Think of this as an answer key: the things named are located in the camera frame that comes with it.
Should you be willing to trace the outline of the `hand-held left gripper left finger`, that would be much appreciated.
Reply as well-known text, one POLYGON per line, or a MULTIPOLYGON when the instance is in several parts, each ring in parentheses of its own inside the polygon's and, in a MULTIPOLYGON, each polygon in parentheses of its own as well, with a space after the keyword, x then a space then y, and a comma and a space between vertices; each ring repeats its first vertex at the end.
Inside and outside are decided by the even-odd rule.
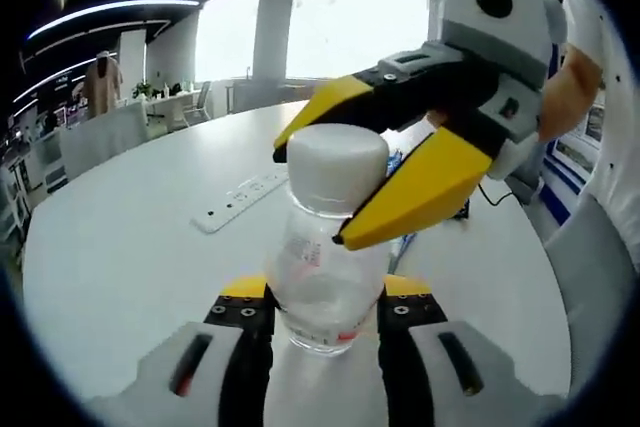
POLYGON ((131 384, 89 410, 105 426, 261 426, 274 324, 265 277, 238 278, 203 321, 179 327, 139 360, 131 384))

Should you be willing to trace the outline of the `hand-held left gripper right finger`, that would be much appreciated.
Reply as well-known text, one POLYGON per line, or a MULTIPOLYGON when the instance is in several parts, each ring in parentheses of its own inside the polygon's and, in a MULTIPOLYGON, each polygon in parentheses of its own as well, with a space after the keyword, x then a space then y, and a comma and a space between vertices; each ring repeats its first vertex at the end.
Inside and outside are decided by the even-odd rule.
POLYGON ((420 280, 386 277, 377 325, 391 426, 541 426, 564 402, 523 384, 513 359, 468 323, 448 320, 420 280))

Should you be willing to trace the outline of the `person's right hand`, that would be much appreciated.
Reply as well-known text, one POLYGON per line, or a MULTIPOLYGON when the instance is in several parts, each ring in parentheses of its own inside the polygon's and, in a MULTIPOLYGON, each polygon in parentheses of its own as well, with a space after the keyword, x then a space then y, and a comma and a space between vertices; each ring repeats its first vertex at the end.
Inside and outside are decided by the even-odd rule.
POLYGON ((593 105, 602 69, 580 49, 568 44, 560 69, 542 91, 538 134, 550 142, 573 130, 593 105))

